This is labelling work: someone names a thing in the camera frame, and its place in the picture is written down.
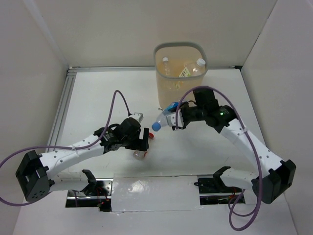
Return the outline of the red cap bottle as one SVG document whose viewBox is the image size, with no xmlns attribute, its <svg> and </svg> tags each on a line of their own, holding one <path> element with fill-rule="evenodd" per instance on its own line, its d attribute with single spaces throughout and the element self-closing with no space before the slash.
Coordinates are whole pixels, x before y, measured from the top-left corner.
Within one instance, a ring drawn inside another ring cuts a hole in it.
<svg viewBox="0 0 313 235">
<path fill-rule="evenodd" d="M 149 132 L 149 135 L 148 135 L 148 146 L 150 146 L 150 142 L 154 139 L 154 135 Z M 145 156 L 147 155 L 148 153 L 148 149 L 146 151 L 139 151 L 139 150 L 135 150 L 133 152 L 133 157 L 137 160 L 144 160 L 145 159 Z"/>
</svg>

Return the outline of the blue label water bottle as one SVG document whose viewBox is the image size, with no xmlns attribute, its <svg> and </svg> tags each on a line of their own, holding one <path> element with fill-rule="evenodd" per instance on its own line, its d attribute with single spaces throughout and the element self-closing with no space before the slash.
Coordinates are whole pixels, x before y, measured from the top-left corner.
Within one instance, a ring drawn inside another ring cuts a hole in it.
<svg viewBox="0 0 313 235">
<path fill-rule="evenodd" d="M 153 131 L 157 132 L 165 126 L 174 126 L 171 121 L 171 115 L 174 113 L 178 104 L 178 102 L 173 102 L 161 112 L 161 114 L 156 118 L 156 121 L 152 124 Z"/>
</svg>

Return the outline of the beige label clear bottle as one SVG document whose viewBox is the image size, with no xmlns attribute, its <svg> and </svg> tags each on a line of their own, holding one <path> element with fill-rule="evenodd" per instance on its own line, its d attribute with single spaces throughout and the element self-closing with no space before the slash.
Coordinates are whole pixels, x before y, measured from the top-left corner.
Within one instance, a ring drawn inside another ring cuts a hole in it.
<svg viewBox="0 0 313 235">
<path fill-rule="evenodd" d="M 184 65 L 182 71 L 178 74 L 180 80 L 175 84 L 176 90 L 190 87 L 197 84 L 199 79 L 195 79 L 195 76 L 200 76 L 205 72 L 206 61 L 199 58 L 196 62 Z"/>
</svg>

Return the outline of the clear bottle white cap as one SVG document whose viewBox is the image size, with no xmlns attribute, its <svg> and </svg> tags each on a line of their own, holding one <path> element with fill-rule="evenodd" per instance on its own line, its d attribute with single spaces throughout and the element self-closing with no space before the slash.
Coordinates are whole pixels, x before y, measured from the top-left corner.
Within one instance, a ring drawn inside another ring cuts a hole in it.
<svg viewBox="0 0 313 235">
<path fill-rule="evenodd" d="M 162 66 L 163 66 L 163 74 L 165 76 L 171 77 L 171 75 L 172 75 L 171 66 L 170 66 L 168 57 L 162 58 Z"/>
</svg>

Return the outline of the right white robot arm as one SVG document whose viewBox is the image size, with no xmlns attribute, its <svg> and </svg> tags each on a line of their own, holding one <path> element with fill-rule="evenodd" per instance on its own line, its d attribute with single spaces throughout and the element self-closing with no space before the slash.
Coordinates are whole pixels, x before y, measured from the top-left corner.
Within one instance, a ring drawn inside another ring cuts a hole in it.
<svg viewBox="0 0 313 235">
<path fill-rule="evenodd" d="M 244 125 L 232 103 L 220 106 L 214 96 L 216 89 L 199 86 L 191 92 L 196 105 L 191 107 L 181 99 L 174 127 L 184 129 L 191 122 L 205 121 L 237 147 L 256 169 L 253 173 L 222 167 L 213 175 L 215 190 L 224 192 L 230 187 L 246 189 L 254 192 L 265 204 L 271 204 L 292 185 L 295 163 L 284 161 L 258 140 Z"/>
</svg>

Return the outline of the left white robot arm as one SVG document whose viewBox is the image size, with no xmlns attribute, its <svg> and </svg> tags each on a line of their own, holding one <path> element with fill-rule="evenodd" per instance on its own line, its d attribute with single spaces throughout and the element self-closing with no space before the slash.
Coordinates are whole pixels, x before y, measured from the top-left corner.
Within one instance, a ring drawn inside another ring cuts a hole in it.
<svg viewBox="0 0 313 235">
<path fill-rule="evenodd" d="M 96 191 L 97 180 L 91 171 L 67 172 L 66 169 L 121 147 L 146 151 L 149 147 L 149 129 L 141 128 L 142 120 L 143 114 L 133 113 L 121 124 L 100 128 L 68 150 L 43 154 L 37 154 L 34 150 L 27 152 L 16 171 L 26 201 L 35 202 L 59 190 L 73 189 L 92 195 Z"/>
</svg>

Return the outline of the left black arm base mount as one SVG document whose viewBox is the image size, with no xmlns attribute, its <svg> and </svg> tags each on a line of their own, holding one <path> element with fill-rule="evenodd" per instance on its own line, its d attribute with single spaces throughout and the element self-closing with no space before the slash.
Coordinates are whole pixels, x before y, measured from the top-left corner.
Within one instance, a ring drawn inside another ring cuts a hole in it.
<svg viewBox="0 0 313 235">
<path fill-rule="evenodd" d="M 113 178 L 99 178 L 94 189 L 67 191 L 66 208 L 94 208 L 100 212 L 112 212 Z"/>
</svg>

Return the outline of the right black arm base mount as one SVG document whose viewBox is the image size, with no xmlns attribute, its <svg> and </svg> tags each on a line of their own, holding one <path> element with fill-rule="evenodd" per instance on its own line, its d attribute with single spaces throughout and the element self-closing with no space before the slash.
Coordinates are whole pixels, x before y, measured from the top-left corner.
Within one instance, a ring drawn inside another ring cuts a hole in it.
<svg viewBox="0 0 313 235">
<path fill-rule="evenodd" d="M 200 205 L 225 205 L 242 192 L 240 188 L 218 187 L 213 176 L 199 176 L 194 182 L 199 190 Z"/>
</svg>

